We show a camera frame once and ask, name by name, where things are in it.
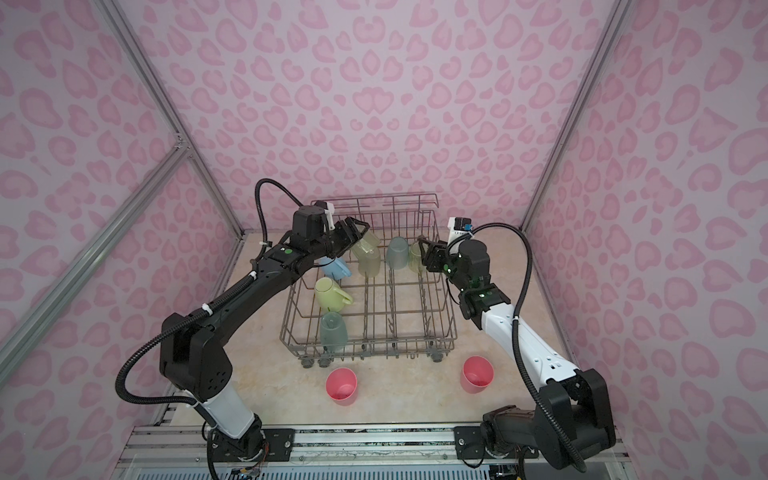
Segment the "green transparent plastic cup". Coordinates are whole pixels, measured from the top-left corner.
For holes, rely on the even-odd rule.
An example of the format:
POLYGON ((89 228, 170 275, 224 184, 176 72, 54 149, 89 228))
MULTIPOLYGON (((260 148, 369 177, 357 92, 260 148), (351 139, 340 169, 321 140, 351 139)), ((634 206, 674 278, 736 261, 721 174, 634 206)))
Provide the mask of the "green transparent plastic cup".
POLYGON ((422 253, 421 253, 419 241, 415 241, 409 246, 408 268, 416 274, 420 274, 421 272, 424 271, 424 265, 422 264, 422 253))

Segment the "teal plastic cup front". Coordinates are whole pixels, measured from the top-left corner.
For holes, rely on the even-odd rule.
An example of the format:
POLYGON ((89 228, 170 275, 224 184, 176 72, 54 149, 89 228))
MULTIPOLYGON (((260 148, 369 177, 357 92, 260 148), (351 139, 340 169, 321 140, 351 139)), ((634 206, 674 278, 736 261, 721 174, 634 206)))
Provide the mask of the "teal plastic cup front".
POLYGON ((409 243, 406 238, 394 237, 386 251, 386 263, 392 270, 401 270, 406 268, 409 261, 409 243))

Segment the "yellow-green plastic cup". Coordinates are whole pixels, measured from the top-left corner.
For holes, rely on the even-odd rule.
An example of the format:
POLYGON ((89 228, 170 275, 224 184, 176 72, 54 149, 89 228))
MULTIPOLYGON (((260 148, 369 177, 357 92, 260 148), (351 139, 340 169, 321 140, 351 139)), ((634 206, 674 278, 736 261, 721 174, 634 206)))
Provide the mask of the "yellow-green plastic cup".
POLYGON ((381 240, 374 233, 372 229, 369 229, 363 237, 352 246, 352 254, 358 261, 362 261, 367 258, 379 258, 380 251, 379 245, 381 240))

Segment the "light blue ceramic mug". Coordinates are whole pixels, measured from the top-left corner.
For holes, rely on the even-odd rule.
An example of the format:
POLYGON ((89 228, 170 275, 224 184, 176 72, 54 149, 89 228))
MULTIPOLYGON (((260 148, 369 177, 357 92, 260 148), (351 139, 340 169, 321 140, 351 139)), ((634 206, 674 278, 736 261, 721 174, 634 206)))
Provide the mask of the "light blue ceramic mug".
POLYGON ((343 258, 322 257, 318 264, 323 274, 333 281, 340 281, 351 276, 352 272, 343 258))

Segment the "light green ceramic mug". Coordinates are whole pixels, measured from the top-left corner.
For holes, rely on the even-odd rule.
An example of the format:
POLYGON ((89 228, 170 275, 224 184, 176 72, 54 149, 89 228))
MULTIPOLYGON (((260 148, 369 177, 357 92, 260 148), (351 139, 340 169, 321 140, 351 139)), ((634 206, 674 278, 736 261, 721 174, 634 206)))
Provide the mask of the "light green ceramic mug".
POLYGON ((315 282, 314 294, 323 312, 340 313, 354 303, 352 296, 329 277, 320 278, 315 282))

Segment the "teal textured plastic cup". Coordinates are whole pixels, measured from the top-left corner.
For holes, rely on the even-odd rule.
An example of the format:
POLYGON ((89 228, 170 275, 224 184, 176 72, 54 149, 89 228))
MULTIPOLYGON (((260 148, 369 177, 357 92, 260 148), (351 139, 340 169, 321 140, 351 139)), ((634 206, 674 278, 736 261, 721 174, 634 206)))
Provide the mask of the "teal textured plastic cup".
POLYGON ((320 342, 325 351, 341 353, 348 343, 344 318, 339 312, 327 312, 320 319, 320 342))

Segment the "pink plastic cup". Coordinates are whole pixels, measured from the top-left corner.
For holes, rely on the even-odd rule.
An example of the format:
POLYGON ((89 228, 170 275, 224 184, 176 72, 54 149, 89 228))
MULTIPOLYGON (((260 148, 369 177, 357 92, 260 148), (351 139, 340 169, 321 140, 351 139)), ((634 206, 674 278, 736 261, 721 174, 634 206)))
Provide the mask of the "pink plastic cup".
POLYGON ((477 394, 493 382, 494 376, 494 367, 487 358, 471 356, 465 360, 461 369, 461 387, 469 394, 477 394))
POLYGON ((340 406, 349 406, 357 398, 358 378, 349 368, 338 368, 330 372, 325 382, 328 397, 340 406))

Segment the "pale yellow plastic cup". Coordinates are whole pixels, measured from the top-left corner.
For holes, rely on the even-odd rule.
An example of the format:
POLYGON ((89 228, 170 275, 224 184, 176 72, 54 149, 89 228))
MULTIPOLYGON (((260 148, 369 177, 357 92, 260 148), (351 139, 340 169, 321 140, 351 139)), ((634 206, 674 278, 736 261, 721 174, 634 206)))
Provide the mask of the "pale yellow plastic cup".
POLYGON ((376 277, 381 269, 381 257, 378 250, 364 253, 358 259, 359 273, 367 278, 376 277))

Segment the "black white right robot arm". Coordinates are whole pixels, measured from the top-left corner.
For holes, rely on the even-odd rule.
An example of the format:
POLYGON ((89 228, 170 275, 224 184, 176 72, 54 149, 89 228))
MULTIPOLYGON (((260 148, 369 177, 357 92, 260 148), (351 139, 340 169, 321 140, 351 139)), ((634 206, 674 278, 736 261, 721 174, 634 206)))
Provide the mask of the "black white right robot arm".
POLYGON ((531 410, 509 405, 484 414, 479 433, 485 454, 523 458, 534 450, 557 470, 585 472, 587 459, 616 443, 605 379, 564 359, 521 318, 523 302, 493 282, 483 242, 466 237, 450 245, 421 237, 418 247, 425 269, 457 288, 462 316, 514 360, 534 401, 531 410))

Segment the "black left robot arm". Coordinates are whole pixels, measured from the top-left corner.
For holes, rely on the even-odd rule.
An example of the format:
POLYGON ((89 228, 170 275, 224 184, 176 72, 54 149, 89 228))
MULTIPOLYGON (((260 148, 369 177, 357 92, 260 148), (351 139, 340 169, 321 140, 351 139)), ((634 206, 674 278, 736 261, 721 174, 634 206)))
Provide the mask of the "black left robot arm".
POLYGON ((261 420, 247 407, 232 380, 233 365, 225 346, 262 306, 300 280, 323 258, 342 256, 370 229, 346 217, 331 224, 328 205, 304 205, 293 227, 251 261, 251 271, 221 296, 187 316, 163 322, 168 336, 160 342, 160 373, 189 395, 193 408, 241 456, 262 448, 261 420))

